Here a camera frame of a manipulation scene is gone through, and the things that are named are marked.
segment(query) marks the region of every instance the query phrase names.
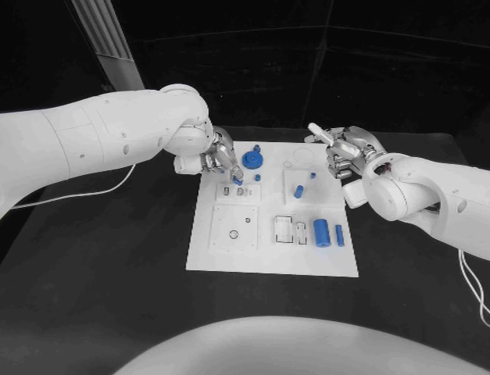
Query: black table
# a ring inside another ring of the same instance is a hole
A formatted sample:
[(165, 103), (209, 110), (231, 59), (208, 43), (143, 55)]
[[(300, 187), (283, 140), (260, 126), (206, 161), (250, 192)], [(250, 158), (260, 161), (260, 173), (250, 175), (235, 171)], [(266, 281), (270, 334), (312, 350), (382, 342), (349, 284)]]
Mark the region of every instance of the black table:
[[(302, 142), (307, 135), (228, 131), (240, 141)], [(377, 136), (392, 152), (464, 163), (450, 135)], [(107, 189), (126, 174), (78, 177), (44, 198)], [(371, 327), (490, 370), (490, 329), (454, 248), (366, 205), (348, 210), (359, 278), (186, 271), (198, 189), (199, 177), (176, 175), (163, 152), (110, 194), (36, 208), (0, 266), (0, 375), (108, 374), (186, 330), (267, 315)], [(490, 306), (490, 262), (467, 261)]]

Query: cable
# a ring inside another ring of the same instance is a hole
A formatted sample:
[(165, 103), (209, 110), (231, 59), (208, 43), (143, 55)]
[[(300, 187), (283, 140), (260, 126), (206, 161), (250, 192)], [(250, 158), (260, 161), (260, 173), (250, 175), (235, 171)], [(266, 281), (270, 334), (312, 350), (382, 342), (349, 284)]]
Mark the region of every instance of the cable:
[(58, 197), (58, 198), (54, 198), (54, 199), (48, 199), (46, 201), (41, 201), (41, 202), (35, 202), (35, 203), (29, 203), (26, 205), (16, 205), (15, 207), (12, 207), (10, 209), (23, 209), (25, 207), (32, 207), (33, 205), (42, 205), (45, 203), (49, 203), (49, 202), (55, 202), (55, 201), (59, 201), (61, 199), (67, 199), (67, 198), (75, 198), (75, 197), (88, 197), (91, 195), (100, 195), (100, 194), (106, 194), (108, 193), (110, 191), (114, 191), (123, 184), (124, 182), (127, 181), (130, 175), (131, 175), (131, 172), (136, 168), (136, 164), (131, 166), (130, 170), (129, 170), (129, 174), (127, 176), (124, 177), (124, 180), (119, 183), (119, 185), (116, 187), (113, 187), (110, 190), (104, 190), (104, 191), (95, 191), (94, 193), (84, 193), (84, 194), (72, 194), (72, 195), (65, 195), (64, 197)]
[[(482, 317), (482, 321), (483, 321), (485, 325), (490, 328), (490, 324), (485, 320), (485, 316), (483, 316), (483, 310), (486, 310), (488, 313), (489, 313), (489, 315), (490, 315), (490, 309), (485, 305), (485, 291), (483, 291), (483, 286), (482, 286), (482, 283), (480, 283), (480, 281), (477, 279), (477, 276), (476, 276), (475, 272), (472, 271), (470, 266), (467, 265), (467, 260), (464, 258), (464, 251), (462, 249), (459, 249), (459, 264), (462, 266), (462, 275), (464, 276), (464, 280), (467, 281), (467, 285), (470, 286), (473, 295), (476, 296), (476, 299), (479, 300), (479, 316)], [(470, 282), (470, 280), (467, 278), (467, 272), (466, 272), (464, 268), (470, 272), (470, 274), (473, 276), (473, 279), (475, 279), (475, 281), (477, 283), (479, 295), (477, 295), (476, 288), (473, 287), (472, 282)]]

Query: white board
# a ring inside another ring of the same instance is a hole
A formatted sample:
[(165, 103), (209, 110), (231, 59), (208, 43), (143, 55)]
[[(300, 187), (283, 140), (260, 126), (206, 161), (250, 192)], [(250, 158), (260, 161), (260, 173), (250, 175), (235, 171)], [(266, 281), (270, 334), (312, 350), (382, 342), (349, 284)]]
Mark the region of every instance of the white board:
[[(237, 141), (240, 161), (254, 145), (261, 147), (264, 164), (257, 170), (241, 165), (242, 191), (229, 183), (229, 175), (202, 174), (186, 269), (358, 277), (342, 185), (328, 171), (326, 146)], [(300, 199), (294, 198), (299, 184), (304, 187)], [(290, 244), (276, 242), (277, 216), (291, 217)], [(316, 246), (316, 219), (329, 223), (332, 246), (326, 248)], [(297, 223), (306, 224), (306, 245), (297, 243)], [(338, 246), (338, 224), (343, 247)]]

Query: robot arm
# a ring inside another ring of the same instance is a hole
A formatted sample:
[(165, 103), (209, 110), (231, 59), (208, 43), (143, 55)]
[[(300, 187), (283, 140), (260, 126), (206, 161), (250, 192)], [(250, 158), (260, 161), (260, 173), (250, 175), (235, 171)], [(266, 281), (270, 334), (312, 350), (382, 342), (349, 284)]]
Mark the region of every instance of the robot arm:
[(229, 179), (242, 181), (229, 135), (212, 126), (205, 100), (182, 84), (0, 114), (0, 219), (42, 187), (131, 166), (162, 149), (176, 155), (178, 173), (228, 169)]
[(322, 130), (307, 142), (328, 144), (336, 178), (362, 176), (343, 186), (351, 208), (369, 203), (387, 220), (417, 225), (439, 241), (490, 260), (490, 171), (388, 153), (359, 127)]

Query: blue object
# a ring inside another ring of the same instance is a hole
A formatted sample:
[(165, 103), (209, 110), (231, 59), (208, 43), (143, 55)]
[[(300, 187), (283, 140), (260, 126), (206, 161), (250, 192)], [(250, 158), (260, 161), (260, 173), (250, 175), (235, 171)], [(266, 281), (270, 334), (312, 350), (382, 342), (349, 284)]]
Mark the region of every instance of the blue object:
[(299, 185), (296, 189), (296, 194), (293, 196), (299, 199), (302, 195), (303, 195), (303, 186)]
[(255, 170), (257, 168), (261, 167), (263, 163), (264, 163), (264, 157), (261, 156), (261, 153), (260, 153), (260, 146), (255, 145), (254, 146), (254, 151), (248, 151), (242, 155), (242, 165), (250, 170)]
[(316, 246), (326, 248), (332, 245), (332, 238), (329, 237), (328, 221), (325, 219), (315, 220), (315, 237)]
[(342, 225), (336, 225), (335, 229), (338, 231), (338, 245), (343, 246), (343, 226)]

